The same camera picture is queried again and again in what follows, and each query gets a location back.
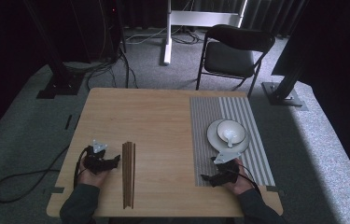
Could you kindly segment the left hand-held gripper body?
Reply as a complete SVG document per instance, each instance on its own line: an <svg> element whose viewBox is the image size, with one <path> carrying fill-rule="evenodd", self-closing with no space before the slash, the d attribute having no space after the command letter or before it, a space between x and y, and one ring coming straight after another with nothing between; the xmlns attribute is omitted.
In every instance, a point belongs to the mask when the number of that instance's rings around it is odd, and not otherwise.
<svg viewBox="0 0 350 224"><path fill-rule="evenodd" d="M84 167L94 174L110 170L110 165L113 162L104 159L106 148L107 144L93 140L92 145L87 147L87 156L83 162Z"/></svg>

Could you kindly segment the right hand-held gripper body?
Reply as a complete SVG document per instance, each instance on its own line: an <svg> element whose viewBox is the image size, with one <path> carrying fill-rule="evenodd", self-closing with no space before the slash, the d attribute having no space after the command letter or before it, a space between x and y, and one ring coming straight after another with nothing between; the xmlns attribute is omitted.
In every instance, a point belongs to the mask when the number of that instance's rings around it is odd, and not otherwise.
<svg viewBox="0 0 350 224"><path fill-rule="evenodd" d="M214 180L222 181L223 184L226 184L228 182L235 183L237 181L239 168L238 165L234 162L234 159L225 163L217 164L217 170L217 178Z"/></svg>

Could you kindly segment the bundle of wooden chopsticks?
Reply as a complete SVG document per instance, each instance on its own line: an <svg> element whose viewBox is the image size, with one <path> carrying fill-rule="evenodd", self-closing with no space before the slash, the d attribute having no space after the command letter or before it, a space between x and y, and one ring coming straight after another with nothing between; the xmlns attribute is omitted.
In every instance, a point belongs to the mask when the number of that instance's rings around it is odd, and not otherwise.
<svg viewBox="0 0 350 224"><path fill-rule="evenodd" d="M122 145L122 193L123 208L133 208L135 180L135 144Z"/></svg>

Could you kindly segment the white round plate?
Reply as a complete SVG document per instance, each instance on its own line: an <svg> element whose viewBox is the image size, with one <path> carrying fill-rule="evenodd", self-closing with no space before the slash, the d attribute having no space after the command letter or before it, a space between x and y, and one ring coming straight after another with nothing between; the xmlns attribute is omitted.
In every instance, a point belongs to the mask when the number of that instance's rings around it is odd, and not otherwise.
<svg viewBox="0 0 350 224"><path fill-rule="evenodd" d="M217 134L217 126L218 124L223 121L223 120L229 120L229 119L218 119L211 123L207 129L207 139L210 145L216 149L219 152L225 152L225 153L230 153L230 152L236 152L236 153L243 153L245 150L248 149L249 143L250 143L250 134L245 128L245 139L239 143L239 144L234 144L233 147L228 147L227 143L221 140Z"/></svg>

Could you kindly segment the person's left hand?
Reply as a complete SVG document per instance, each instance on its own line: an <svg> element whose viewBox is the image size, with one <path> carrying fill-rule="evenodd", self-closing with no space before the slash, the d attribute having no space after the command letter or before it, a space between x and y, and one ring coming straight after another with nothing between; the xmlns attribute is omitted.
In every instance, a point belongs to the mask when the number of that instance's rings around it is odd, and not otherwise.
<svg viewBox="0 0 350 224"><path fill-rule="evenodd" d="M100 188L106 178L108 177L109 171L103 171L98 174L92 173L89 169L85 168L83 163L79 166L79 174L77 176L78 184L85 184L95 186L96 188Z"/></svg>

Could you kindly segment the person's right hand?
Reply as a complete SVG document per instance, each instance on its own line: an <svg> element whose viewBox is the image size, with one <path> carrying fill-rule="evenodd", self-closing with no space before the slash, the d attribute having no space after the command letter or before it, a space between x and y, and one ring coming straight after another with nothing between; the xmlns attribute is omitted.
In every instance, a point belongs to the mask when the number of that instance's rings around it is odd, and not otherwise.
<svg viewBox="0 0 350 224"><path fill-rule="evenodd" d="M228 182L223 185L224 188L228 189L234 195L240 195L253 188L253 185L245 179L246 173L243 167L243 163L239 159L234 159L234 162L238 165L239 174L235 183Z"/></svg>

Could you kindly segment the white ceramic spoon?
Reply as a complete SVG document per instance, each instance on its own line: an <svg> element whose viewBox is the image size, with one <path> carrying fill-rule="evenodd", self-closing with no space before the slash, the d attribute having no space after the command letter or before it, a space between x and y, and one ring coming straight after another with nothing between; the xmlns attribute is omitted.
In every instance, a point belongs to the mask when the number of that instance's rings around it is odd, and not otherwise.
<svg viewBox="0 0 350 224"><path fill-rule="evenodd" d="M223 136L227 139L227 146L233 147L233 144L237 140L237 133L235 131L226 130L223 132Z"/></svg>

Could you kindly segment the white bowl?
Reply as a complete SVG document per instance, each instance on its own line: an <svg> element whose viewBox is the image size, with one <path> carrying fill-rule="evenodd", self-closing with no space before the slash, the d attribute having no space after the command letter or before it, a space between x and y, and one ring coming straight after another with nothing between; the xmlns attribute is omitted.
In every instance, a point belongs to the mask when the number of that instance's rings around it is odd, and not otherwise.
<svg viewBox="0 0 350 224"><path fill-rule="evenodd" d="M226 130L235 131L237 133L237 140L234 144L239 144L245 139L245 128L234 120L223 120L217 126L217 134L221 140L227 143L227 139L223 136Z"/></svg>

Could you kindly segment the grey striped placemat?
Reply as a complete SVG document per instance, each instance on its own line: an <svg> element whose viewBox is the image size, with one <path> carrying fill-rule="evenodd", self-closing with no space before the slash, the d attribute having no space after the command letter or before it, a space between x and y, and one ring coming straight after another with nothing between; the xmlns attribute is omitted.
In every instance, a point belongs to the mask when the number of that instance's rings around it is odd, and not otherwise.
<svg viewBox="0 0 350 224"><path fill-rule="evenodd" d="M247 150L239 158L249 170L254 181L261 186L275 186L270 164L259 136L253 112L246 98L241 97L191 97L191 129L194 154L195 185L208 187L201 175L215 175L217 167L213 157L218 151L207 139L207 129L218 119L234 120L242 124L250 134Z"/></svg>

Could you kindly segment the black metal stand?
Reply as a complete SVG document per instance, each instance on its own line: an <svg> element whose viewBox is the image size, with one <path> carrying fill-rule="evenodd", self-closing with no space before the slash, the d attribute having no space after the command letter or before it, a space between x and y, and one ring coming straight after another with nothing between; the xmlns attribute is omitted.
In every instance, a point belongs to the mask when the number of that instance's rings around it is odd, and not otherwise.
<svg viewBox="0 0 350 224"><path fill-rule="evenodd" d="M285 75L280 83L263 82L262 87L271 105L286 105L302 108L304 101L294 91L294 86L301 76L301 66L296 66Z"/></svg>
<svg viewBox="0 0 350 224"><path fill-rule="evenodd" d="M70 73L64 66L58 50L49 36L42 19L38 15L35 0L22 1L25 4L42 40L43 55L52 73L47 86L37 94L36 98L54 99L57 95L77 95L83 77Z"/></svg>

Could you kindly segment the black folding chair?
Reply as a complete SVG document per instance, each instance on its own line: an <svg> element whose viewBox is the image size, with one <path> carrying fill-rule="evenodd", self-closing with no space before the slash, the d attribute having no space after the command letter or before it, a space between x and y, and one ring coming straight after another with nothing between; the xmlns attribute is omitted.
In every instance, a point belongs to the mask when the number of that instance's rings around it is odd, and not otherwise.
<svg viewBox="0 0 350 224"><path fill-rule="evenodd" d="M202 75L239 79L237 88L252 77L247 93L250 97L262 60L274 43L274 35L268 32L242 29L226 24L211 27L204 36L195 90L200 88Z"/></svg>

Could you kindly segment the dark equipment cabinet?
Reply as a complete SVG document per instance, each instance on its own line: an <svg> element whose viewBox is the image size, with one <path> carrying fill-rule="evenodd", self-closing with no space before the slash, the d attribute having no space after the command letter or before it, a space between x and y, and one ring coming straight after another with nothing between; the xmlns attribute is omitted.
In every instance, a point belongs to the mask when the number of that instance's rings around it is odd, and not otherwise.
<svg viewBox="0 0 350 224"><path fill-rule="evenodd" d="M71 0L89 61L116 60L123 39L121 0Z"/></svg>

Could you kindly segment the dark curtain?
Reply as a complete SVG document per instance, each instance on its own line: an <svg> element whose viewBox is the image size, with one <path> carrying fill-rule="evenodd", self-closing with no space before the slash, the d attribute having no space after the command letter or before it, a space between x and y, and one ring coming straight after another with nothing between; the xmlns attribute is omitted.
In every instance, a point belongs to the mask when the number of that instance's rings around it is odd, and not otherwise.
<svg viewBox="0 0 350 224"><path fill-rule="evenodd" d="M164 28L168 0L121 0L129 28ZM247 1L242 27L291 35L309 0L171 0L172 10L235 13Z"/></svg>

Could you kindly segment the white desk frame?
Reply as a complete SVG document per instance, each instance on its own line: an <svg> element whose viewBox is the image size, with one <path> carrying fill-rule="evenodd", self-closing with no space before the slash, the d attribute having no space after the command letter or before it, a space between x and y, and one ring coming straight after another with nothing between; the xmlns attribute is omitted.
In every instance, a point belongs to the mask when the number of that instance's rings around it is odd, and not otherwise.
<svg viewBox="0 0 350 224"><path fill-rule="evenodd" d="M172 26L212 27L228 24L240 28L248 0L243 0L237 13L172 10L172 0L167 0L166 39L163 63L168 65L172 55Z"/></svg>

